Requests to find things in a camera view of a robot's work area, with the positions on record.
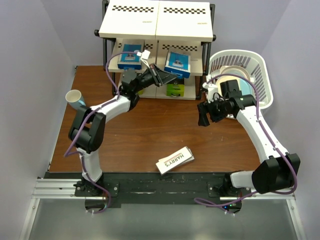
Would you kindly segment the black green razor package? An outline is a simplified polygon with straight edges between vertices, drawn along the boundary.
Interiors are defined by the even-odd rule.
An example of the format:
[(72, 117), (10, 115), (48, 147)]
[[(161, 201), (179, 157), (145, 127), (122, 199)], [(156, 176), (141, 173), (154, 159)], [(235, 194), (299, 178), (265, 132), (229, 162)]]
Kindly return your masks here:
[(166, 85), (166, 96), (183, 97), (185, 94), (185, 80), (177, 78)]

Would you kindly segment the blue razor package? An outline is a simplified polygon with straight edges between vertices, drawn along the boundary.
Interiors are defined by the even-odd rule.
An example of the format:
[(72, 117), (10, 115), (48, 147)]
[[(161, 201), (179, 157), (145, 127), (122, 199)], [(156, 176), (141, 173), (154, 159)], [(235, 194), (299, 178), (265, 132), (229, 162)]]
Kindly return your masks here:
[(191, 56), (186, 52), (169, 51), (164, 71), (176, 74), (179, 79), (188, 79), (191, 74)]

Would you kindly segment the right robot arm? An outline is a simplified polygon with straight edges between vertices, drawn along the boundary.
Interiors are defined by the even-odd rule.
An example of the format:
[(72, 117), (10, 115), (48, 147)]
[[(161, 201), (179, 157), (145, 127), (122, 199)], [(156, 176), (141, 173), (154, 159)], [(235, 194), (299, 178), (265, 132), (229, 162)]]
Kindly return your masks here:
[(259, 109), (256, 98), (244, 95), (237, 80), (227, 80), (221, 89), (212, 83), (202, 85), (206, 101), (198, 104), (198, 125), (207, 127), (232, 115), (245, 129), (258, 154), (260, 165), (254, 171), (228, 173), (223, 183), (223, 192), (235, 196), (241, 188), (254, 188), (258, 193), (284, 194), (284, 189), (297, 188), (297, 173), (300, 158), (283, 147)]

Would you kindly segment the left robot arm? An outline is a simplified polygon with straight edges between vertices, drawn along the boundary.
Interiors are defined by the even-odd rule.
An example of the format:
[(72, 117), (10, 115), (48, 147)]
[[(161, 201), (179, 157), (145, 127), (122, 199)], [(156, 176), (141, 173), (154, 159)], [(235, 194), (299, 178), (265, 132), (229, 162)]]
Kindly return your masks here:
[(175, 73), (161, 70), (155, 64), (143, 73), (128, 69), (120, 77), (120, 87), (114, 98), (96, 106), (79, 107), (68, 133), (70, 147), (76, 149), (75, 154), (79, 156), (82, 168), (77, 188), (87, 191), (91, 196), (110, 196), (104, 186), (99, 159), (106, 123), (135, 108), (140, 99), (139, 91), (150, 86), (163, 86), (177, 77)]

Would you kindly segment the blue booklet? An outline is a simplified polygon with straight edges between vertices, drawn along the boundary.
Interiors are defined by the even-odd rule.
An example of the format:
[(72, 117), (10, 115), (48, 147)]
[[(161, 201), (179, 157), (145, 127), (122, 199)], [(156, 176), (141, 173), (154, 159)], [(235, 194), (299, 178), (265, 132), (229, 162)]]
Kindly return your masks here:
[(143, 52), (144, 43), (145, 41), (141, 39), (124, 39), (120, 48), (120, 53), (123, 54), (119, 55), (117, 61), (118, 68), (122, 70), (141, 70), (142, 64), (136, 52)]

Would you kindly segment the white Harry's razor box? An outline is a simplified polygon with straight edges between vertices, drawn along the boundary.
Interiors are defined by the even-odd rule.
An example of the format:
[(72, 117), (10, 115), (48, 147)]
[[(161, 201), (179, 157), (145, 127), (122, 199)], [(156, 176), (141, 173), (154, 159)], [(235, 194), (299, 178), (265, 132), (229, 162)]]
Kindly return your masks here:
[(183, 164), (194, 161), (195, 158), (191, 150), (185, 146), (171, 155), (161, 158), (156, 163), (156, 167), (158, 168), (161, 175), (164, 175), (174, 168), (177, 168)]

